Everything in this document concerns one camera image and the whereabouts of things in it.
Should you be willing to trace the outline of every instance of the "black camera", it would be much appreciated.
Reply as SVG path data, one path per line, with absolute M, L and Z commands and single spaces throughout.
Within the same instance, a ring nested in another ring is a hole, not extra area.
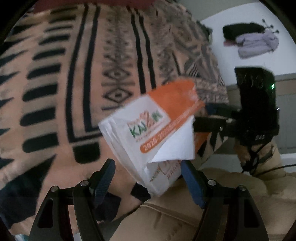
M 235 68 L 242 109 L 236 120 L 242 145 L 268 143 L 279 133 L 274 75 L 260 67 Z

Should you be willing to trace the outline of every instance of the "white wall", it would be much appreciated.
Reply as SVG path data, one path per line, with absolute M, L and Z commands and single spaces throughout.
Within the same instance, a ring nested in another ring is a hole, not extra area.
M 241 59 L 237 46 L 223 45 L 225 39 L 222 28 L 225 25 L 241 22 L 256 22 L 264 25 L 263 18 L 268 25 L 274 26 L 274 30 L 280 31 L 280 34 L 276 34 L 279 38 L 279 46 L 273 53 Z M 212 50 L 218 59 L 219 69 L 226 85 L 236 84 L 234 74 L 236 66 L 263 66 L 271 70 L 274 75 L 296 72 L 296 44 L 280 20 L 262 3 L 249 3 L 227 9 L 206 18 L 202 23 L 213 29 Z
M 196 20 L 201 21 L 231 7 L 259 0 L 178 0 L 178 2 L 189 9 Z
M 282 95 L 276 98 L 276 105 L 280 109 L 280 131 L 279 135 L 275 137 L 275 141 L 278 145 L 280 153 L 296 153 L 295 104 L 296 94 Z

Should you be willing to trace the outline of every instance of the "black and tan blanket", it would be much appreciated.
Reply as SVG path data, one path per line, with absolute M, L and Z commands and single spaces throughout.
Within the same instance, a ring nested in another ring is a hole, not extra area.
M 149 198 L 105 142 L 98 122 L 141 94 L 190 76 L 206 103 L 226 103 L 217 60 L 180 5 L 148 10 L 75 5 L 18 22 L 0 48 L 0 217 L 29 234 L 50 187 L 77 185 L 107 158 L 116 173 L 98 221 L 111 221 Z M 223 137 L 208 137 L 205 160 Z M 77 232 L 73 207 L 71 225 Z

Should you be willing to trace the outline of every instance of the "black stripe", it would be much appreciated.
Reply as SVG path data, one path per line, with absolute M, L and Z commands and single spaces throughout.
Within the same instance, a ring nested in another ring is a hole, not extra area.
M 193 69 L 193 72 L 192 72 L 192 75 L 195 76 L 194 74 L 197 72 L 197 66 L 194 65 L 194 69 Z
M 19 34 L 27 29 L 29 29 L 30 27 L 35 26 L 36 24 L 25 24 L 25 25 L 18 25 L 13 27 L 13 29 L 11 30 L 10 34 L 11 35 L 15 35 L 15 34 Z
M 191 67 L 190 71 L 189 71 L 189 75 L 192 75 L 194 73 L 196 65 L 193 64 L 193 66 Z
M 100 146 L 98 142 L 78 145 L 73 147 L 74 158 L 77 163 L 86 164 L 97 161 L 100 158 Z
M 198 78 L 201 78 L 201 75 L 200 75 L 200 73 L 198 72 L 198 69 L 196 69 L 196 73 L 195 73 L 194 76 L 195 76 L 195 77 L 198 77 Z
M 195 64 L 193 76 L 196 77 L 197 75 L 198 75 L 198 69 L 197 69 L 197 65 Z
M 55 95 L 57 93 L 57 84 L 52 85 L 46 85 L 42 87 L 38 87 L 32 90 L 27 91 L 23 97 L 23 101 L 30 101 L 33 99 L 49 96 L 49 95 Z
M 153 69 L 153 58 L 152 58 L 151 49 L 150 49 L 150 39 L 149 39 L 149 36 L 148 36 L 147 31 L 144 26 L 144 18 L 139 14 L 137 9 L 136 9 L 136 13 L 139 16 L 140 26 L 142 28 L 142 31 L 143 31 L 143 34 L 145 37 L 145 41 L 146 41 L 146 52 L 147 52 L 147 57 L 148 57 L 148 69 L 149 69 L 149 73 L 150 73 L 151 88 L 155 89 L 156 88 L 156 81 L 155 81 L 155 73 L 154 73 L 154 69 Z
M 188 69 L 189 70 L 189 73 L 188 75 L 191 75 L 191 72 L 192 72 L 192 68 L 191 69 Z
M 27 75 L 27 79 L 31 80 L 42 75 L 59 73 L 60 70 L 61 64 L 53 64 L 49 66 L 40 67 L 38 69 L 31 70 Z
M 5 53 L 8 49 L 10 49 L 12 46 L 22 42 L 23 40 L 25 40 L 27 38 L 22 38 L 22 39 L 17 39 L 15 41 L 6 41 L 4 42 L 1 46 L 0 46 L 0 55 L 2 55 L 3 53 Z
M 176 58 L 176 55 L 175 55 L 174 52 L 172 53 L 172 56 L 173 56 L 173 59 L 174 59 L 175 65 L 176 65 L 176 69 L 177 69 L 178 75 L 180 76 L 181 75 L 180 66 L 178 64 L 178 61 L 177 61 L 177 58 Z
M 57 138 L 57 134 L 50 133 L 44 136 L 39 136 L 39 137 L 26 140 L 22 145 L 22 149 L 24 152 L 30 153 L 30 152 L 54 147 L 54 146 L 57 146 L 58 144 L 59 144 L 59 141 Z
M 0 108 L 2 108 L 6 103 L 11 101 L 13 98 L 5 99 L 5 100 L 0 100 Z
M 57 55 L 63 55 L 65 54 L 66 49 L 65 48 L 60 48 L 60 49 L 52 49 L 44 52 L 37 53 L 34 57 L 33 60 L 38 60 L 42 58 L 48 58 L 52 56 L 57 56 Z
M 55 10 L 52 10 L 50 12 L 50 14 L 56 14 L 56 13 L 61 13 L 61 12 L 68 12 L 68 11 L 71 11 L 71 10 L 76 10 L 78 9 L 78 6 L 74 6 L 74 7 L 65 7 L 65 8 L 61 8 L 61 9 L 55 9 Z
M 225 137 L 225 136 L 224 136 L 224 135 L 222 135 L 222 134 L 221 134 L 221 132 L 219 132 L 219 135 L 220 135 L 220 137 L 221 137 L 221 141 L 223 142 L 223 141 L 224 141 L 224 137 Z
M 0 129 L 0 136 L 3 135 L 5 132 L 9 131 L 10 128 L 7 129 Z
M 75 19 L 76 19 L 75 15 L 65 16 L 65 17 L 61 17 L 61 18 L 55 18 L 55 19 L 49 21 L 49 23 L 53 24 L 53 23 L 58 23 L 58 22 L 63 22 L 63 21 L 74 21 Z
M 210 144 L 211 144 L 213 150 L 215 150 L 215 147 L 216 147 L 217 135 L 218 135 L 217 132 L 212 133 L 211 138 L 210 138 Z
M 73 120 L 72 120 L 72 92 L 73 92 L 75 66 L 76 66 L 76 61 L 78 58 L 78 53 L 79 53 L 79 49 L 80 49 L 80 45 L 81 45 L 81 40 L 82 40 L 82 36 L 83 36 L 83 32 L 84 32 L 85 21 L 86 21 L 88 10 L 89 10 L 89 7 L 87 4 L 85 4 L 85 9 L 84 9 L 84 13 L 82 16 L 77 40 L 76 40 L 76 43 L 74 46 L 72 59 L 70 62 L 70 67 L 69 67 L 69 74 L 68 74 L 65 115 L 66 115 L 66 125 L 67 125 L 67 136 L 68 136 L 68 140 L 70 143 L 82 141 L 82 140 L 88 140 L 91 138 L 96 138 L 96 137 L 101 136 L 101 134 L 95 134 L 95 135 L 91 135 L 91 136 L 84 136 L 84 137 L 76 138 L 74 135 Z
M 5 167 L 6 165 L 11 163 L 12 161 L 14 161 L 14 159 L 3 159 L 0 157 L 0 169 Z
M 191 58 L 185 62 L 185 64 L 184 64 L 184 72 L 185 73 L 187 73 L 187 71 L 189 70 L 192 63 L 193 63 L 193 60 Z
M 10 61 L 14 60 L 16 57 L 20 56 L 21 54 L 25 53 L 26 51 L 20 51 L 15 54 L 8 55 L 4 58 L 0 58 L 0 68 L 5 64 L 9 63 Z
M 20 120 L 20 125 L 30 126 L 53 119 L 55 119 L 55 108 L 51 107 L 43 110 L 37 110 L 24 115 Z
M 18 72 L 14 72 L 8 75 L 0 75 L 0 85 L 2 85 L 4 82 L 8 81 L 9 79 L 11 79 L 13 76 L 15 76 L 16 74 L 18 74 Z
M 85 68 L 84 68 L 84 88 L 83 88 L 83 120 L 85 132 L 91 132 L 98 130 L 99 127 L 96 125 L 92 126 L 91 123 L 91 101 L 90 101 L 90 90 L 91 90 L 91 66 L 94 56 L 94 46 L 96 41 L 97 29 L 98 29 L 98 18 L 100 15 L 101 8 L 96 6 L 96 12 L 94 14 L 93 26 L 91 29 L 91 37 L 89 41 L 89 49 L 87 53 Z
M 118 108 L 122 107 L 121 105 L 116 105 L 116 106 L 108 106 L 108 107 L 102 107 L 102 110 L 116 110 Z
M 40 41 L 39 45 L 50 44 L 50 43 L 61 42 L 61 41 L 68 41 L 69 38 L 70 38 L 69 34 L 63 34 L 63 35 L 57 35 L 57 36 L 49 36 L 48 38 Z
M 201 159 L 203 157 L 203 154 L 205 153 L 206 147 L 207 147 L 207 141 L 204 141 L 204 143 L 201 145 L 201 147 L 199 148 L 199 150 L 197 152 Z
M 137 55 L 138 55 L 138 75 L 139 75 L 139 85 L 140 85 L 140 93 L 144 94 L 146 93 L 146 84 L 145 84 L 145 75 L 143 71 L 143 56 L 141 53 L 141 39 L 140 35 L 136 26 L 135 22 L 135 15 L 131 14 L 131 24 L 133 26 L 133 32 L 136 38 L 136 50 L 137 50 Z
M 55 30 L 72 29 L 72 28 L 73 28 L 73 25 L 65 25 L 65 26 L 48 28 L 44 32 L 51 32 L 51 31 L 55 31 Z

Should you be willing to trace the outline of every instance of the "folded clothes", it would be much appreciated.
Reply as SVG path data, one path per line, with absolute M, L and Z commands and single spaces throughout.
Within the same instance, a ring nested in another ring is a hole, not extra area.
M 264 33 L 243 34 L 236 38 L 236 43 L 240 45 L 239 56 L 249 58 L 275 51 L 279 45 L 279 39 L 270 30 Z
M 227 40 L 235 40 L 238 36 L 248 33 L 263 33 L 265 28 L 257 23 L 236 23 L 223 27 L 223 35 Z

